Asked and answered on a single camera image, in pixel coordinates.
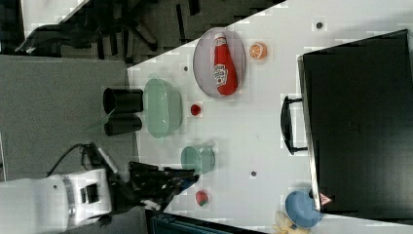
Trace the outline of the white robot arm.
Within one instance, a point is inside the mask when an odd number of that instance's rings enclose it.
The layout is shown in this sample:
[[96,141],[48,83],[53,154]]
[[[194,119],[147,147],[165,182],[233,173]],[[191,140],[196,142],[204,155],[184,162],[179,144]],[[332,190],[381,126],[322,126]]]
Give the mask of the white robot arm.
[[134,163],[131,179],[105,169],[1,183],[1,234],[61,234],[135,207],[162,211],[199,179],[192,170]]

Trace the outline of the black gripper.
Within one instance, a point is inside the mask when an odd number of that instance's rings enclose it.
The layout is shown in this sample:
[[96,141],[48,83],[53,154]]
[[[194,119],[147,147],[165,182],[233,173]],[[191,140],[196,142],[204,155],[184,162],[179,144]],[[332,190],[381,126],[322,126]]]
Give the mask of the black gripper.
[[[129,163],[129,176],[126,179],[119,172],[108,172],[114,212],[127,212],[137,206],[164,211],[174,196],[191,187],[200,177],[194,170],[165,167],[160,171],[156,166],[136,162]],[[168,188],[169,178],[176,180],[171,188]]]

